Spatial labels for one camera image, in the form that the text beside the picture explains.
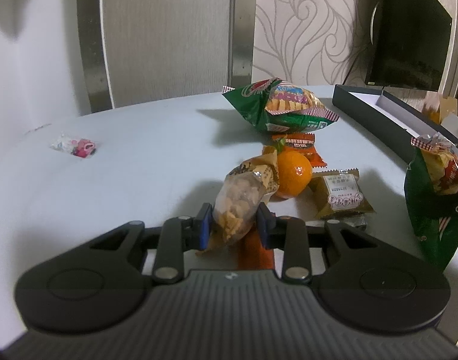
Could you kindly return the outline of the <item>black wall television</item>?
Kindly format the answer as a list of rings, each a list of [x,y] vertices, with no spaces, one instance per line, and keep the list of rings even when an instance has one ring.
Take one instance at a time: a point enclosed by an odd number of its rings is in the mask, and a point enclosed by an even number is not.
[[[380,0],[366,84],[437,91],[451,27],[452,18],[438,0]]]

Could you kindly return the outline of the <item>orange wrapper near gripper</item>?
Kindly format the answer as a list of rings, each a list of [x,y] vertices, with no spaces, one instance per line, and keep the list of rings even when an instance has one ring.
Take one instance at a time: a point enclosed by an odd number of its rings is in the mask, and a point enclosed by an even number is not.
[[[267,250],[261,244],[261,238],[256,228],[252,228],[237,243],[237,253],[237,267],[240,271],[275,269],[274,251]]]

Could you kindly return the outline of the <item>orange snack packet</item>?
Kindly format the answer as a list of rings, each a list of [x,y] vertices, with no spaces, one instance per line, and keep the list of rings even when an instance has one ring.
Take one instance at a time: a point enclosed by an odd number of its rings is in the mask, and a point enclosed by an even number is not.
[[[326,162],[315,148],[315,135],[313,133],[273,134],[271,144],[279,153],[295,151],[304,155],[312,167],[327,167]]]

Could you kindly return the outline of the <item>blue orange carton box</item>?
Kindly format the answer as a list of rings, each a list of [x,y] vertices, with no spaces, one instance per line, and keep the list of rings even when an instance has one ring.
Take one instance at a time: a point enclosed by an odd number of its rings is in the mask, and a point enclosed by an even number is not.
[[[427,92],[422,113],[458,138],[458,101],[437,92]]]

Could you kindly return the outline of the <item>black tray box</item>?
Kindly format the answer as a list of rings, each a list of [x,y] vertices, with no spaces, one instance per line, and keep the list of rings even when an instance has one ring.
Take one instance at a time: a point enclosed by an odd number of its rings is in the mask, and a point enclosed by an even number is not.
[[[332,104],[407,164],[414,157],[411,139],[436,133],[447,138],[458,155],[456,136],[385,90],[336,85]]]

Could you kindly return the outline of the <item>orange mandarin fruit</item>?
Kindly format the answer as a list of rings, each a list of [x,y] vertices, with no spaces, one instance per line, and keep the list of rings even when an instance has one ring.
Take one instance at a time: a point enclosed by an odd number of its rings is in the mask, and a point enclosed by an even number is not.
[[[281,199],[298,197],[312,180],[313,167],[301,152],[285,146],[285,138],[274,141],[278,152],[278,190]]]

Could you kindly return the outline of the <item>green cracker bag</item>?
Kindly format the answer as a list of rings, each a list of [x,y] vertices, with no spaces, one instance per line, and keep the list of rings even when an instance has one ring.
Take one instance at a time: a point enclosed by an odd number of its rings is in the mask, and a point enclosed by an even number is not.
[[[424,258],[444,270],[458,248],[458,154],[440,133],[411,139],[405,203]]]
[[[311,133],[339,119],[313,92],[279,78],[225,87],[222,95],[260,132]]]

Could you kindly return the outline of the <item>brown pastry packet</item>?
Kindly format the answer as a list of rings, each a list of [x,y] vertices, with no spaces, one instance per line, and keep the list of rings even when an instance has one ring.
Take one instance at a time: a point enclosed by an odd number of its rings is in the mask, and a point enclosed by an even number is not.
[[[359,187],[359,170],[316,172],[309,182],[317,208],[317,219],[342,218],[373,213],[372,205]]]

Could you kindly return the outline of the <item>green cracker bag on table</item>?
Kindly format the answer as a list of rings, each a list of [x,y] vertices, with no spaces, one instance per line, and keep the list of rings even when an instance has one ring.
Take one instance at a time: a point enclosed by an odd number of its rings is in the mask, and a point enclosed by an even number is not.
[[[222,95],[260,132],[311,133],[339,119],[313,92],[279,78],[225,87]]]

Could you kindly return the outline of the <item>clear brown cracker packet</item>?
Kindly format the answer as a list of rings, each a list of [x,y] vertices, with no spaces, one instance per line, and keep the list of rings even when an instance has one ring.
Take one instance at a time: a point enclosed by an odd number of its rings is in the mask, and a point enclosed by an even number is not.
[[[256,211],[278,190],[278,152],[266,146],[262,154],[230,171],[217,194],[208,245],[198,256],[233,245],[252,228]]]

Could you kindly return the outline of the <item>pink white candy wrapper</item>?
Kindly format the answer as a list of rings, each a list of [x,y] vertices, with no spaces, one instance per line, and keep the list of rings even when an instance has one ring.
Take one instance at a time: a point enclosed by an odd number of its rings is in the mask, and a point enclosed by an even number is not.
[[[89,158],[97,150],[94,141],[85,138],[71,137],[60,134],[50,145],[51,149],[63,152],[78,158]]]

